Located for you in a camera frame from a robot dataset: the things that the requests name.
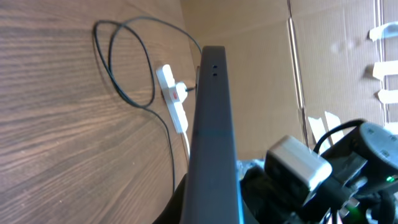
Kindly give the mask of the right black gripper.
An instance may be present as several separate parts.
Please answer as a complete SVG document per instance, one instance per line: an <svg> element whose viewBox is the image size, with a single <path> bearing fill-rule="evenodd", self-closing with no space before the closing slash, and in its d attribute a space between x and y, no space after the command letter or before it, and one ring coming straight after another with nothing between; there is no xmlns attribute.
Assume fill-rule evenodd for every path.
<svg viewBox="0 0 398 224"><path fill-rule="evenodd" d="M365 158L355 153L337 158L335 162L340 169L334 172L332 168L316 194L300 207L266 174L265 160L266 157L261 164L248 169L241 180L245 210L257 223L338 223L339 213L347 211L349 200L367 182L361 179L349 183L368 163Z"/></svg>

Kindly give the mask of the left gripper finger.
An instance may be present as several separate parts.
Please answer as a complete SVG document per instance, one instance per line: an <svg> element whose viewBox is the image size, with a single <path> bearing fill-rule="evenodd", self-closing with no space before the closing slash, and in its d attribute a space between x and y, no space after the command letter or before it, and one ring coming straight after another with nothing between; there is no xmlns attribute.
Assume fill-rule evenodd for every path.
<svg viewBox="0 0 398 224"><path fill-rule="evenodd" d="M153 224L179 224L182 216L183 199L185 192L185 174L178 184L175 192L165 206L162 213L154 220Z"/></svg>

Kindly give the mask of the Samsung Galaxy smartphone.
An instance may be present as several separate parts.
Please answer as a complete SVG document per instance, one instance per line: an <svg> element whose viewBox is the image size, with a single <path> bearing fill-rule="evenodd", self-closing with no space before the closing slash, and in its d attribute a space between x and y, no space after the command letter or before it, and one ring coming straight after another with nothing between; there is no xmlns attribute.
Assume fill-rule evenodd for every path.
<svg viewBox="0 0 398 224"><path fill-rule="evenodd" d="M205 46L181 223L243 223L226 51Z"/></svg>

